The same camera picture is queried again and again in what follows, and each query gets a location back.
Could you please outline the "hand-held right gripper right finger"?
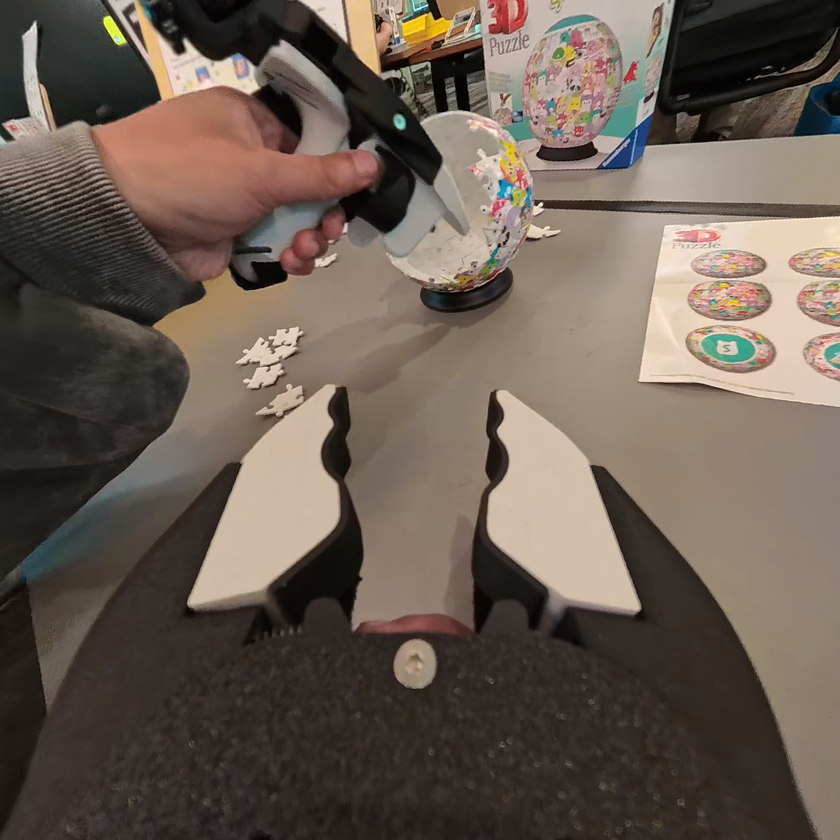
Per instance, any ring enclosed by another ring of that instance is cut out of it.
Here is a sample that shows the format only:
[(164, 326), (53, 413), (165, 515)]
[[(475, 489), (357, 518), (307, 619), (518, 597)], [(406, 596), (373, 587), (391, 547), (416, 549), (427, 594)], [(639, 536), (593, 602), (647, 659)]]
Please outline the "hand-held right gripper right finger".
[(474, 623), (512, 602), (552, 635), (573, 610), (634, 620), (642, 603), (591, 461), (507, 390), (490, 394), (487, 484), (471, 554)]

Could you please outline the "colourful puzzle box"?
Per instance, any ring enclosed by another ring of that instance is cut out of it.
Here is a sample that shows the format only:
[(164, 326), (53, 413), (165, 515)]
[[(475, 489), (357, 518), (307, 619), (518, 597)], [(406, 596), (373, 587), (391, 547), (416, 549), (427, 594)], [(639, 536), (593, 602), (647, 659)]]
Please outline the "colourful puzzle box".
[(532, 172), (625, 170), (644, 154), (674, 1), (482, 1), (490, 116)]

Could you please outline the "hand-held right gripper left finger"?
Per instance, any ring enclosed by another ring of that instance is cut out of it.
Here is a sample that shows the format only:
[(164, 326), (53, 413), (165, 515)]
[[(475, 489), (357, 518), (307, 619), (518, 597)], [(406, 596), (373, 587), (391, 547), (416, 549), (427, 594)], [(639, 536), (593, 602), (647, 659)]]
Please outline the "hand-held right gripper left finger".
[(364, 546), (345, 478), (350, 401), (325, 385), (285, 414), (239, 463), (186, 606), (193, 613), (258, 608), (299, 625), (311, 602), (350, 617)]

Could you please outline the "black flat screen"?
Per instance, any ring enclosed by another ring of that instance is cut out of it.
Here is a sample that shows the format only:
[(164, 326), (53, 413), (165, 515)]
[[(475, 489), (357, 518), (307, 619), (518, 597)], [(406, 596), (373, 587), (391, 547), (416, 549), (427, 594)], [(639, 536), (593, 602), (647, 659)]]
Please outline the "black flat screen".
[(99, 1), (1, 2), (1, 118), (28, 116), (22, 37), (38, 25), (38, 78), (58, 127), (121, 119), (160, 100), (152, 70), (135, 48), (117, 45)]

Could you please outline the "person's left forearm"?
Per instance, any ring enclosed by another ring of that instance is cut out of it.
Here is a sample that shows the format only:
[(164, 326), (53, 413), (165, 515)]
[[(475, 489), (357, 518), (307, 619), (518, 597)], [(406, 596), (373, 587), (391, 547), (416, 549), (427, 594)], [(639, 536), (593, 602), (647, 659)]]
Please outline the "person's left forearm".
[(147, 326), (205, 296), (119, 193), (84, 122), (2, 147), (1, 240), (23, 278)]

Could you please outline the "person's left hand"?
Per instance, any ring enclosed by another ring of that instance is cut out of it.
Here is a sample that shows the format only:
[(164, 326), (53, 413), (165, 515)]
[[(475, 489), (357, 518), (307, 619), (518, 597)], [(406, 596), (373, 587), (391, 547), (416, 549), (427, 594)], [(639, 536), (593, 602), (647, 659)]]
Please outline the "person's left hand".
[(135, 216), (190, 280), (223, 274), (234, 241), (279, 207), (368, 189), (365, 150), (297, 154), (298, 137), (256, 98), (216, 87), (161, 101), (92, 131)]

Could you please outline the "colourful puzzle ball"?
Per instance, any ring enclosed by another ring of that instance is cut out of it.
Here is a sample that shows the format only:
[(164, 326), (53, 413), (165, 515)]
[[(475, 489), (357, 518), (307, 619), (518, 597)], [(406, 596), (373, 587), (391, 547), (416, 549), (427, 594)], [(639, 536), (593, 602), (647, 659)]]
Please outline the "colourful puzzle ball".
[(487, 287), (506, 270), (532, 221), (532, 176), (510, 132), (492, 119), (447, 111), (422, 121), (456, 185), (469, 222), (440, 222), (406, 257), (388, 255), (405, 277), (454, 295)]

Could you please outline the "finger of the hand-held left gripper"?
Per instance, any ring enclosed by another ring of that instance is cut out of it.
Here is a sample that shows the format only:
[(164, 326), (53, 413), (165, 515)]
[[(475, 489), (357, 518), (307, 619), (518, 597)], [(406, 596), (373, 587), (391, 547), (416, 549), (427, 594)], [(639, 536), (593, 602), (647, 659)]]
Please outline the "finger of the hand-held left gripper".
[(402, 220), (389, 233), (389, 255), (407, 257), (440, 222), (459, 235), (469, 231), (464, 201), (455, 178), (442, 163), (431, 183), (414, 174), (414, 189)]

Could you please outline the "black office chair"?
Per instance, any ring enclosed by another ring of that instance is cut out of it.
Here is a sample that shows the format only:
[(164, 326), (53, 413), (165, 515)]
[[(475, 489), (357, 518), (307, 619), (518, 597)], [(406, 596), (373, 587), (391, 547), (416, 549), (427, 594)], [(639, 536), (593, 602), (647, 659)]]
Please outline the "black office chair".
[(658, 110), (696, 115), (799, 87), (838, 58), (838, 1), (678, 1)]

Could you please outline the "wooden desk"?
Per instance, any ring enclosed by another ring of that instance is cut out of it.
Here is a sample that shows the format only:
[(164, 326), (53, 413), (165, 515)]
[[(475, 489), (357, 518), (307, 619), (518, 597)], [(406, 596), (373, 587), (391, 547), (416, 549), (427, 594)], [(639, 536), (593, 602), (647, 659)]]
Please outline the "wooden desk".
[(454, 84), (457, 110), (473, 111), (468, 77), (485, 71), (485, 56), (481, 35), (445, 43), (427, 40), (400, 48), (381, 59), (381, 73), (430, 66), (430, 77), (436, 112), (448, 110), (447, 80)]

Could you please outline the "white puzzle leaflet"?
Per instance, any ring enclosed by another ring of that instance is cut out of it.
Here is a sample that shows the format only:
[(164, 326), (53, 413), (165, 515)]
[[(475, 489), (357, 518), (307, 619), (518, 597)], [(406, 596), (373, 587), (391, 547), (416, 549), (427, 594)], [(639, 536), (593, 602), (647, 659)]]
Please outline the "white puzzle leaflet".
[(639, 381), (839, 406), (839, 219), (663, 231)]

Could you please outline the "white printed sheet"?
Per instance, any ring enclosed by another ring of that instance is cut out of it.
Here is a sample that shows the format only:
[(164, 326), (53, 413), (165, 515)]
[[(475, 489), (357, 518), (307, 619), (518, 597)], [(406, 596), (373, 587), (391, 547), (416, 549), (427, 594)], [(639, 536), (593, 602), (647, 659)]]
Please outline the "white printed sheet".
[[(345, 41), (349, 39), (345, 2), (305, 1)], [(209, 88), (225, 87), (252, 94), (259, 89), (256, 70), (244, 56), (235, 54), (221, 60), (201, 55), (189, 42), (178, 54), (158, 35), (161, 59), (173, 97)]]

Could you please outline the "light wooden board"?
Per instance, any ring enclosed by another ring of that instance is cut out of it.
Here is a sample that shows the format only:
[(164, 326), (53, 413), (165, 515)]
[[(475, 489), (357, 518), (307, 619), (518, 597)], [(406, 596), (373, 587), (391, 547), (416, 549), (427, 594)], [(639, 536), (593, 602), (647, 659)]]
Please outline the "light wooden board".
[[(369, 1), (343, 1), (349, 39), (346, 41), (352, 51), (375, 73), (381, 70), (380, 49), (376, 43), (375, 17), (372, 3)], [(121, 2), (120, 9), (127, 20), (121, 26), (126, 35), (131, 35), (134, 42), (141, 46), (146, 63), (149, 65), (160, 99), (173, 98), (168, 77), (161, 59), (158, 33), (148, 19), (141, 2)]]

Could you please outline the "row of white puzzle pieces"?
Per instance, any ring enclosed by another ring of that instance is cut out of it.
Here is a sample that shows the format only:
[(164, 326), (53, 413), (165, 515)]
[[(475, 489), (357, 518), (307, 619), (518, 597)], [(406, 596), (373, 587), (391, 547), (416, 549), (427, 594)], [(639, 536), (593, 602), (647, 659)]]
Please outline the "row of white puzzle pieces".
[(257, 337), (236, 360), (238, 368), (248, 370), (243, 379), (247, 390), (262, 392), (275, 386), (280, 388), (257, 410), (258, 417), (281, 419), (305, 402), (305, 388), (285, 381), (287, 362), (299, 353), (304, 336), (298, 325), (278, 328), (265, 338)]

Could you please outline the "black ball stand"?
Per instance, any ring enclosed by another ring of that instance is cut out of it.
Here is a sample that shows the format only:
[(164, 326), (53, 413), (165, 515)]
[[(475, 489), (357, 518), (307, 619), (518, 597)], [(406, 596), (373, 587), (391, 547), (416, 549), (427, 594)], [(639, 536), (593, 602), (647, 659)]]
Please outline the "black ball stand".
[(444, 314), (472, 312), (500, 300), (513, 286), (513, 273), (505, 268), (487, 283), (469, 290), (436, 290), (423, 287), (420, 300), (434, 312)]

